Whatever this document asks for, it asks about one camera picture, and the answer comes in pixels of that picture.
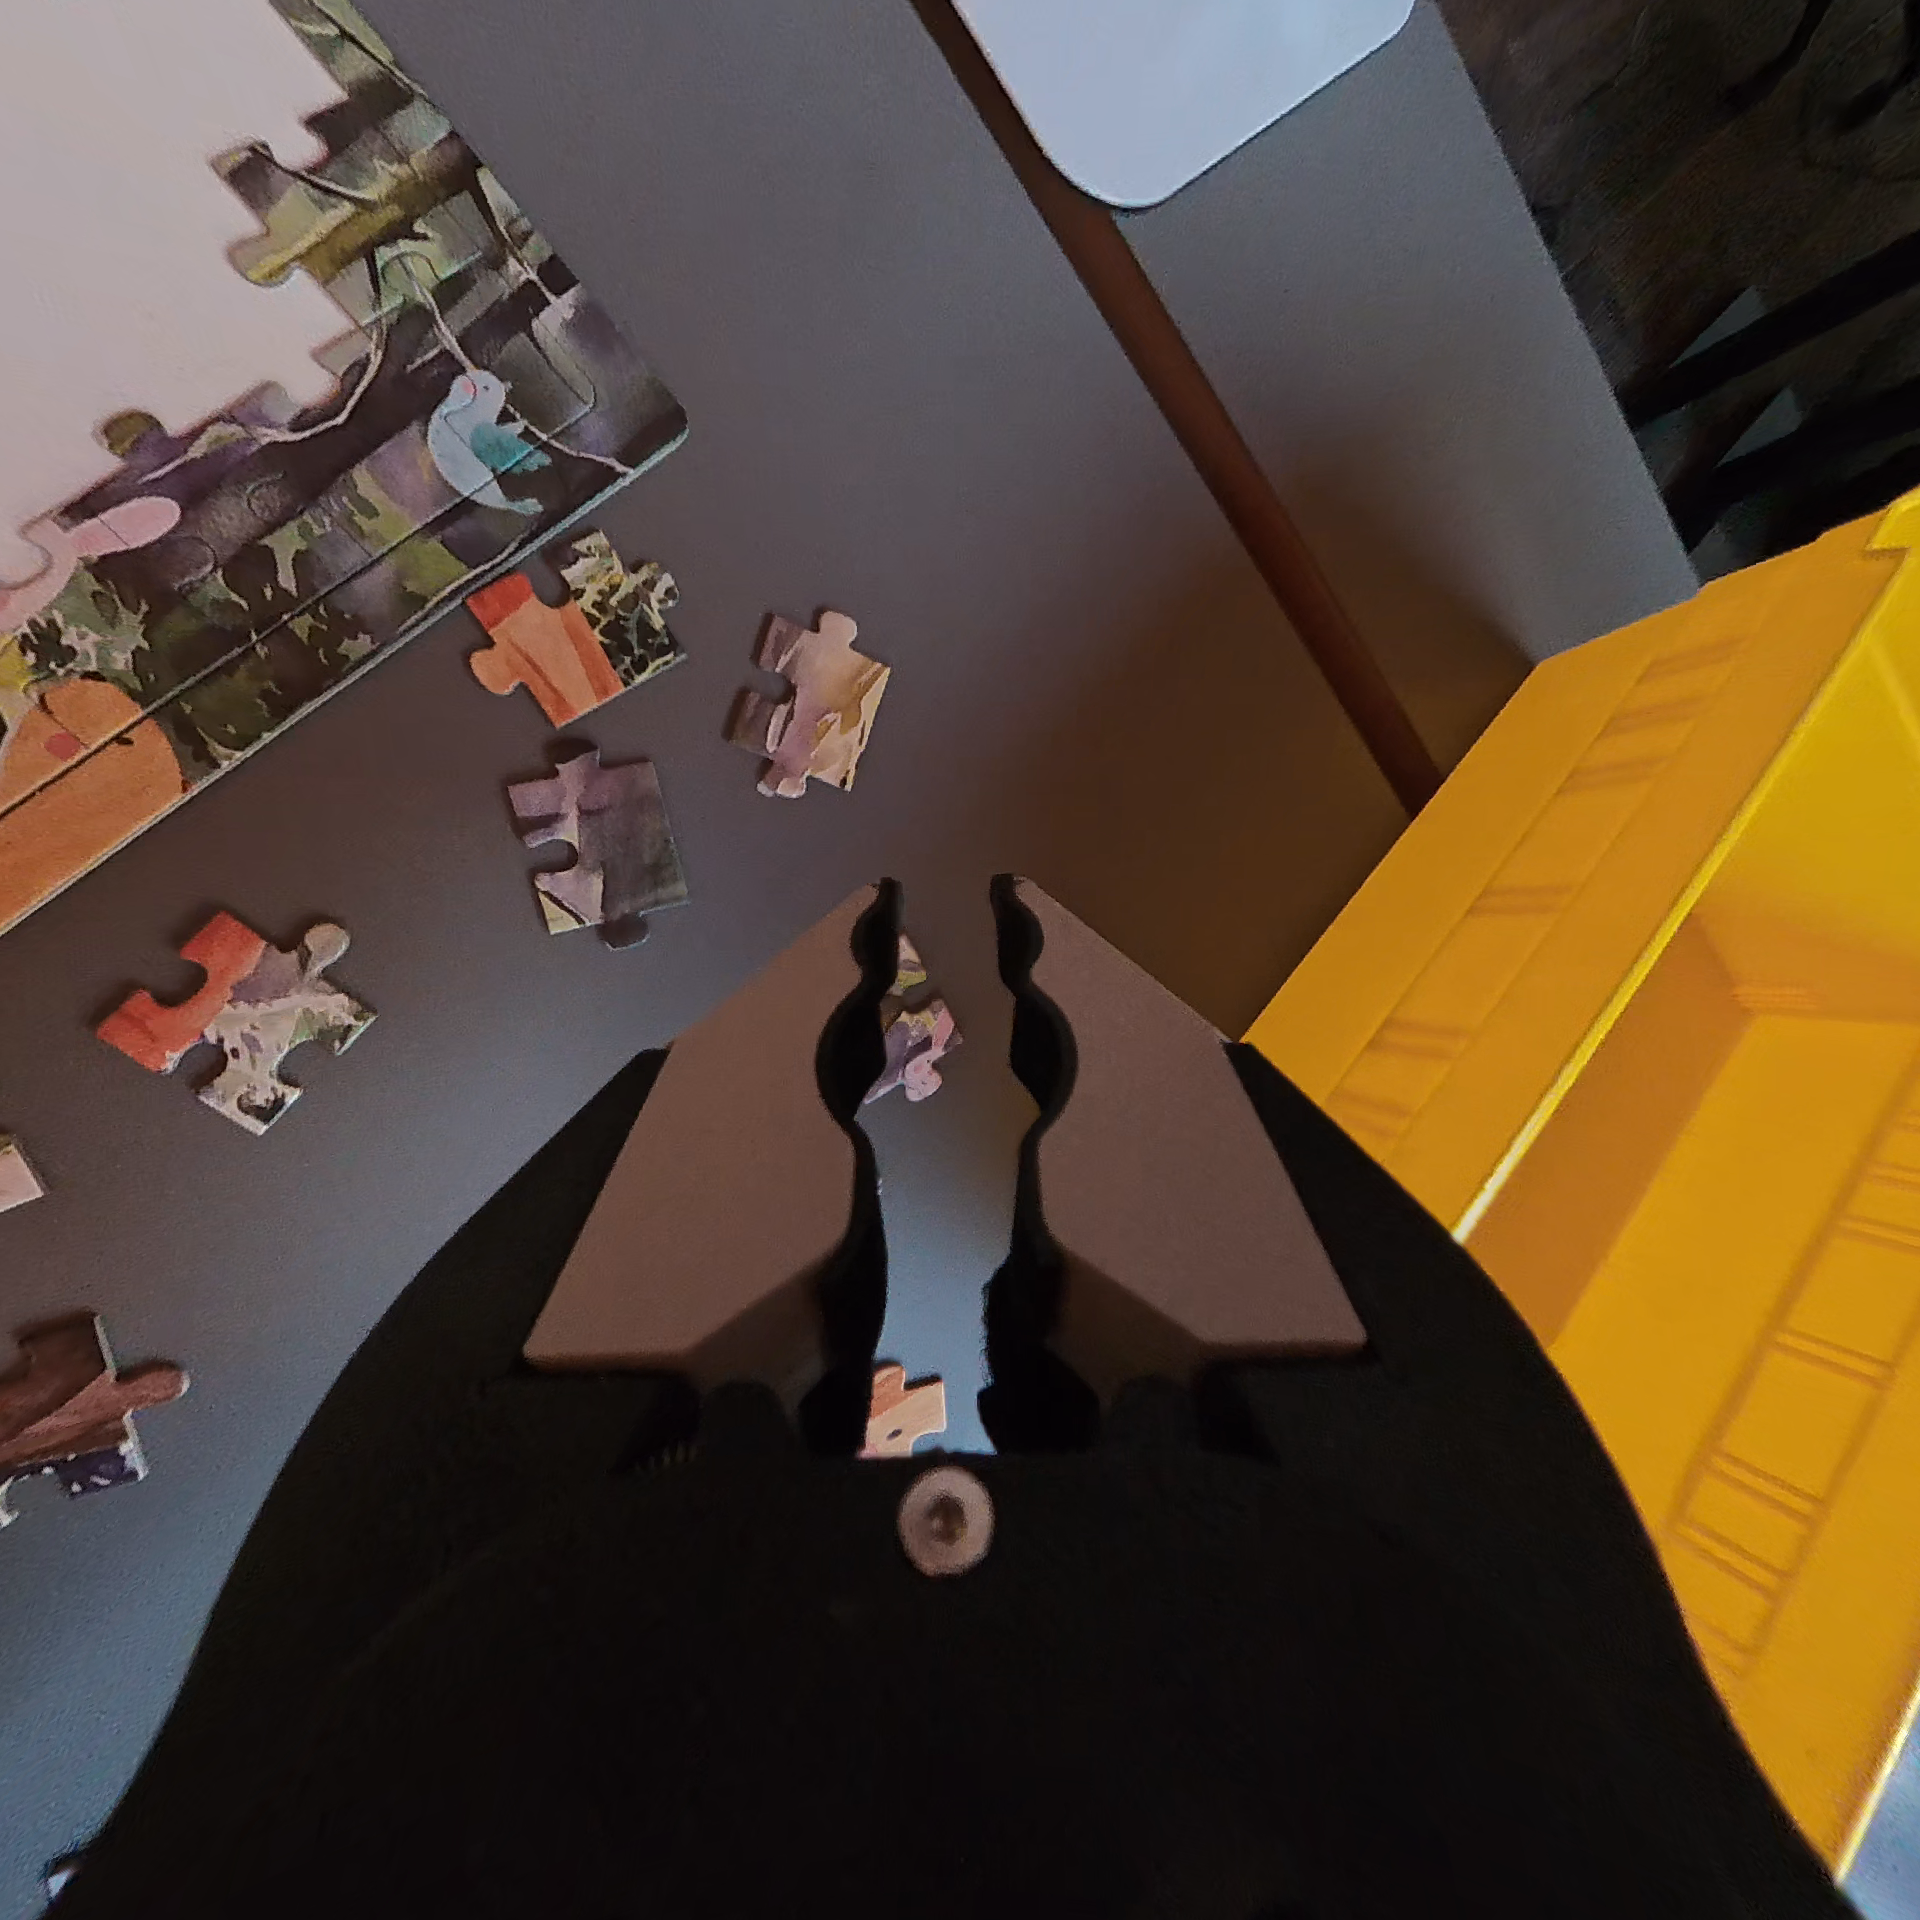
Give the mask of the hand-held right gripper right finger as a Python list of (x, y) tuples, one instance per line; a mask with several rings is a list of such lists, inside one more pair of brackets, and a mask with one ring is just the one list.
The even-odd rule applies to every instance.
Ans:
[(987, 1415), (1100, 1421), (1136, 1379), (1362, 1353), (1227, 1035), (1033, 879), (994, 876), (993, 910), (1039, 1117), (987, 1286)]

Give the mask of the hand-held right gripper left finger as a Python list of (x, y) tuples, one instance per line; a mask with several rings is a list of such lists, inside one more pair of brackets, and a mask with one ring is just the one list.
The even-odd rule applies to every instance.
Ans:
[(821, 1285), (853, 1249), (860, 1146), (830, 1104), (835, 1016), (876, 1016), (898, 890), (860, 886), (684, 1030), (523, 1341), (540, 1374), (769, 1387), (830, 1374)]

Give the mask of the yellow plastic bin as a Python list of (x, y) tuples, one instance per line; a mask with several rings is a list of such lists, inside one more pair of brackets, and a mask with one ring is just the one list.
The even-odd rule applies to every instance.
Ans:
[(1547, 1347), (1844, 1875), (1917, 1711), (1917, 491), (1538, 665), (1244, 1038)]

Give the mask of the partly assembled jigsaw puzzle board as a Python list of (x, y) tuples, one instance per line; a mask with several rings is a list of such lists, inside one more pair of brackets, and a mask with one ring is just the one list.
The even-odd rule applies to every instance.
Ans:
[(686, 433), (357, 2), (7, 2), (4, 929)]

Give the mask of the white stand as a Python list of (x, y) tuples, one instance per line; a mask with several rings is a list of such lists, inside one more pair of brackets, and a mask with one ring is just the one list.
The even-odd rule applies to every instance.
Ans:
[(1401, 36), (1412, 2), (954, 2), (1041, 153), (1153, 209)]

